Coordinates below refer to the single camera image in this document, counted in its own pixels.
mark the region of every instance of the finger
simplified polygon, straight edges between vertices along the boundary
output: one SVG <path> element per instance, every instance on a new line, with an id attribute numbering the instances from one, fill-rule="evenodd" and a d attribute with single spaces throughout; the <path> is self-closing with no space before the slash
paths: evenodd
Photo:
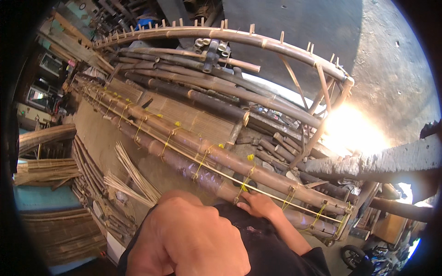
<path id="1" fill-rule="evenodd" d="M 248 198 L 250 198 L 251 194 L 249 194 L 248 192 L 242 192 L 241 196 L 247 200 Z"/>
<path id="2" fill-rule="evenodd" d="M 250 214 L 250 212 L 251 212 L 251 207 L 250 207 L 248 204 L 246 204 L 246 203 L 244 203 L 244 202 L 238 202 L 236 205 L 237 205 L 239 208 L 243 209 L 244 211 L 246 211 L 247 213 Z"/>

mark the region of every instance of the person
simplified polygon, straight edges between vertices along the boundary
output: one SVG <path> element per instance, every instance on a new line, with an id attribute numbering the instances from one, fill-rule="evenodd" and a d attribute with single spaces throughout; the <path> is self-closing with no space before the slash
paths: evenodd
<path id="1" fill-rule="evenodd" d="M 268 196 L 241 196 L 248 204 L 211 207 L 184 191 L 165 193 L 121 256 L 118 274 L 330 275 L 322 249 L 312 249 Z"/>

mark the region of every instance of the sunlight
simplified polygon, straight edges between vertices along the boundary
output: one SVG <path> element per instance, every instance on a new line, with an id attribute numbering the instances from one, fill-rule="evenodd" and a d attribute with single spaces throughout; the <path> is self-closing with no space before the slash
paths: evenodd
<path id="1" fill-rule="evenodd" d="M 361 112 L 345 104 L 332 113 L 327 131 L 327 144 L 341 144 L 365 154 L 389 148 L 381 132 Z"/>

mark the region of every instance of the wooden plank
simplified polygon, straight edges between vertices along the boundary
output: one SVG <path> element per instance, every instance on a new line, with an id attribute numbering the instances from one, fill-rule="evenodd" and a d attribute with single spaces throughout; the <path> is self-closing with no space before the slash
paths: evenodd
<path id="1" fill-rule="evenodd" d="M 64 18 L 61 14 L 56 11 L 52 11 L 51 15 L 60 23 L 60 25 L 70 31 L 73 35 L 78 38 L 81 38 L 81 44 L 86 45 L 89 48 L 93 47 L 92 42 L 82 34 L 77 28 L 75 28 L 66 18 Z"/>

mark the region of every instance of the hand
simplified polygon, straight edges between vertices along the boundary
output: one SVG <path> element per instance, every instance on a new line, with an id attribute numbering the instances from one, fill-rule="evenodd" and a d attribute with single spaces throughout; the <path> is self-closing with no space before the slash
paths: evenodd
<path id="1" fill-rule="evenodd" d="M 271 221 L 275 215 L 282 213 L 281 208 L 276 205 L 270 197 L 264 194 L 251 191 L 250 193 L 241 193 L 241 196 L 247 200 L 250 205 L 244 202 L 239 202 L 236 205 L 252 216 L 258 218 L 264 217 Z"/>
<path id="2" fill-rule="evenodd" d="M 214 207 L 181 197 L 161 202 L 146 218 L 128 257 L 126 275 L 243 276 L 250 271 L 239 230 Z"/>

